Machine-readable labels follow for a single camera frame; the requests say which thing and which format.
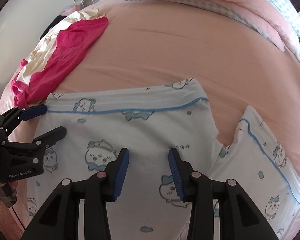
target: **blue trim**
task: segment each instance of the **blue trim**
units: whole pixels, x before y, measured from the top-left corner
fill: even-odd
[[[192,106],[199,101],[206,101],[209,102],[207,98],[197,98],[192,102],[182,105],[182,106],[175,106],[175,107],[167,107],[167,108],[125,108],[125,109],[112,109],[112,110],[102,110],[102,111],[93,111],[93,112],[73,112],[73,111],[55,111],[55,110],[48,110],[49,113],[61,113],[61,114],[112,114],[112,113],[119,113],[119,112],[130,112],[130,111],[141,111],[141,112],[164,112],[164,111],[172,111],[172,110],[179,110],[183,109],[188,106]]]
[[[289,190],[291,192],[291,195],[294,197],[294,199],[300,204],[300,202],[297,200],[297,198],[294,196],[293,192],[292,192],[292,189],[291,189],[291,186],[288,182],[288,180],[286,179],[286,177],[283,175],[283,173],[281,172],[281,170],[279,169],[279,167],[275,164],[275,162],[266,154],[266,152],[264,151],[262,145],[260,144],[260,142],[258,141],[258,138],[253,134],[251,133],[250,131],[250,122],[247,120],[247,119],[241,119],[239,122],[241,121],[245,121],[247,124],[248,124],[248,134],[256,141],[256,143],[259,145],[259,148],[261,150],[261,152],[267,156],[268,160],[272,163],[272,165],[277,169],[277,171],[280,173],[280,175],[283,177],[283,179],[285,180],[285,182],[288,184],[288,187],[289,187]]]

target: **black cloth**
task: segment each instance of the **black cloth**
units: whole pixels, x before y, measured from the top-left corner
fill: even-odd
[[[61,20],[63,20],[64,18],[66,18],[66,16],[62,16],[62,15],[58,15],[53,21],[52,23],[50,23],[50,25],[48,26],[48,28],[46,28],[46,30],[43,32],[43,34],[41,35],[40,39],[42,39],[43,36],[45,36],[48,31],[50,31],[50,29],[52,27],[54,27],[56,24],[58,24],[59,22],[61,22]]]

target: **white cloth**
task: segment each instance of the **white cloth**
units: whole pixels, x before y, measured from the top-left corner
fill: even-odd
[[[224,148],[217,141],[218,131],[209,100],[195,79],[140,89],[53,93],[46,104],[48,113],[41,118],[36,135],[59,125],[67,128],[67,135],[47,149],[44,174],[28,179],[30,216],[62,179],[87,179],[115,160],[122,147],[130,151],[122,194],[116,203],[107,203],[114,240],[186,239],[191,203],[182,203],[177,197],[168,164],[169,147],[177,147],[183,160],[212,179],[225,181],[228,175],[233,175],[232,178],[239,181],[262,212],[270,197],[277,195],[280,195],[278,214],[279,211],[297,214],[300,208],[295,200],[300,202],[300,179],[289,160],[286,159],[281,169],[268,158],[257,165],[255,161],[264,155],[251,136],[241,130],[237,131],[230,148]],[[275,137],[268,128],[265,129],[265,124],[260,126],[255,121],[256,116],[255,110],[248,107],[244,119],[250,123],[250,130],[265,136],[267,147],[274,150],[278,146]],[[239,125],[247,131],[245,121]],[[251,162],[253,167],[242,165],[246,162]],[[256,180],[255,174],[251,173],[254,169],[262,171],[264,179],[260,179],[257,172]],[[283,197],[287,182],[292,190],[287,191],[290,195]],[[259,183],[258,188],[251,187],[250,183]],[[274,230],[277,230],[277,221],[282,220],[280,216],[270,220]],[[285,232],[292,219],[285,222]]]

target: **red clothing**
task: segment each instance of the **red clothing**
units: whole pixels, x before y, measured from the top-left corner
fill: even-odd
[[[14,105],[27,108],[30,103],[45,99],[61,81],[83,60],[89,46],[97,40],[109,24],[107,17],[94,20],[80,20],[61,30],[57,36],[57,47],[42,72],[33,73],[29,86],[17,81],[11,82]],[[20,68],[27,64],[23,60]]]

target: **pink bed sheet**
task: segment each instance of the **pink bed sheet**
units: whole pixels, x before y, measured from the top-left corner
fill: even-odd
[[[109,26],[55,92],[162,85],[195,77],[207,93],[224,145],[247,105],[263,117],[300,176],[300,64],[251,28],[227,17],[164,1],[103,0]],[[10,85],[0,114],[13,107]],[[32,141],[38,120],[20,124],[10,140]],[[25,183],[17,213],[27,225]],[[288,236],[300,229],[300,213]]]

